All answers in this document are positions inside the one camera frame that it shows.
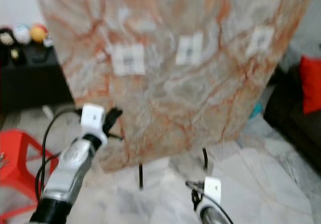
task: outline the white label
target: white label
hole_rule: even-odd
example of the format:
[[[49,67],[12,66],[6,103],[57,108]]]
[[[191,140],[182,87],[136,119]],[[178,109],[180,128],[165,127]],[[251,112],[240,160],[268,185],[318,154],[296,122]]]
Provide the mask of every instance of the white label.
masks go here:
[[[193,36],[181,36],[176,54],[177,65],[198,65],[201,63],[203,33],[196,32]]]
[[[117,76],[144,75],[144,47],[142,44],[131,46],[114,46],[112,65]]]
[[[250,57],[257,52],[264,52],[270,46],[274,34],[273,27],[256,27],[246,49],[246,56]]]

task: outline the black cable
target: black cable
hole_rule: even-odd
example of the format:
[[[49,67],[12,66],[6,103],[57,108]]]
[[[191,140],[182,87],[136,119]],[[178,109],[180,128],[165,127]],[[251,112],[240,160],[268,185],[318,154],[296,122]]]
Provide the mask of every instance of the black cable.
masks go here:
[[[45,131],[45,135],[44,135],[44,138],[43,138],[43,141],[42,141],[42,164],[41,164],[41,168],[43,169],[43,171],[40,171],[40,174],[41,174],[40,190],[41,191],[44,190],[44,181],[45,181],[45,170],[44,170],[44,168],[45,168],[45,165],[46,165],[46,140],[47,140],[47,136],[48,136],[49,130],[50,130],[51,126],[53,125],[53,123],[55,122],[55,120],[59,116],[61,116],[63,114],[66,114],[66,113],[75,113],[77,115],[81,115],[81,109],[75,109],[73,107],[73,108],[66,108],[66,109],[61,110],[50,121],[50,123],[49,123],[49,125],[48,125],[48,127],[47,127],[47,129]]]
[[[203,197],[207,198],[207,199],[210,200],[212,203],[214,203],[214,204],[220,209],[220,211],[224,214],[224,216],[227,218],[227,220],[230,222],[230,224],[234,224],[234,223],[232,222],[232,220],[230,219],[229,215],[227,215],[227,213],[224,211],[224,209],[222,208],[222,206],[221,206],[216,200],[214,200],[212,197],[210,197],[210,196],[208,196],[207,194],[205,194],[204,191],[201,190],[200,188],[196,187],[196,186],[193,184],[192,181],[186,181],[186,182],[185,182],[185,185],[186,185],[188,188],[196,191],[198,194],[201,194]]]
[[[52,159],[58,157],[60,155],[60,152],[53,155],[53,156],[50,156],[46,161],[45,161],[45,166],[41,165],[41,167],[39,168],[38,172],[37,172],[37,175],[36,175],[36,181],[35,181],[35,194],[36,194],[36,198],[37,198],[37,201],[39,202],[40,200],[40,192],[39,192],[39,177],[40,177],[40,174],[45,171],[45,167],[46,167],[46,164],[51,161]]]

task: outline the red chair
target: red chair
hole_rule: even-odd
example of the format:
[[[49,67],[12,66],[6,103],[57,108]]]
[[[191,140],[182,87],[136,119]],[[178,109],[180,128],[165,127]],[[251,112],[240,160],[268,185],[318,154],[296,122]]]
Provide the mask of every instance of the red chair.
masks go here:
[[[29,145],[39,152],[37,156],[27,158]],[[33,205],[3,213],[0,215],[0,224],[5,224],[6,220],[13,216],[36,208],[35,177],[27,170],[26,163],[41,158],[41,152],[42,146],[20,130],[0,132],[0,186],[11,187],[35,202]],[[46,157],[50,156],[52,154],[46,150]],[[57,158],[51,160],[50,172],[56,168],[57,164]]]

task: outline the black cabinet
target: black cabinet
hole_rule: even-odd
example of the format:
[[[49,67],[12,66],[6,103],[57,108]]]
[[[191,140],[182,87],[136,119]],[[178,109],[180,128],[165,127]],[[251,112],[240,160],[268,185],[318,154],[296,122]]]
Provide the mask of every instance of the black cabinet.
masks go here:
[[[2,61],[0,112],[73,102],[55,50],[27,45],[22,51],[25,64]]]

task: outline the marble slab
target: marble slab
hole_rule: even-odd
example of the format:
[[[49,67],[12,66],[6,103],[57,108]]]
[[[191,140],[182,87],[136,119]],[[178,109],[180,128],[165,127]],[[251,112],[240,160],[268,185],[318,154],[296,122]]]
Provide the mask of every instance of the marble slab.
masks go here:
[[[310,0],[39,0],[77,105],[124,115],[105,171],[235,139]]]

